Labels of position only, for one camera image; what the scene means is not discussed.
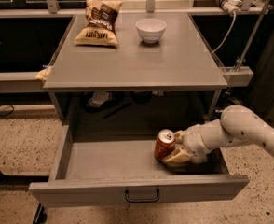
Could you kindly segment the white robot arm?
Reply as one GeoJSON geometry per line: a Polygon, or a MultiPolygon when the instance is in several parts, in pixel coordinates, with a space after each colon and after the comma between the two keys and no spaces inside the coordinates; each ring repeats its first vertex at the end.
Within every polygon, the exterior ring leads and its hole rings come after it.
{"type": "Polygon", "coordinates": [[[228,106],[220,119],[175,132],[174,139],[176,148],[162,160],[164,164],[201,164],[214,149],[250,144],[258,145],[274,158],[274,128],[242,105],[228,106]]]}

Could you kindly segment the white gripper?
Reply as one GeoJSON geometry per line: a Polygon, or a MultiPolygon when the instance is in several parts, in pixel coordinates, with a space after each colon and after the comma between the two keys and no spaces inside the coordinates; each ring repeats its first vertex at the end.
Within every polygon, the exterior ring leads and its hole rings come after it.
{"type": "Polygon", "coordinates": [[[170,155],[166,156],[162,162],[166,164],[180,164],[190,161],[191,163],[207,163],[207,155],[211,151],[206,147],[201,137],[200,126],[195,125],[185,131],[174,133],[175,142],[183,147],[176,148],[170,155]]]}

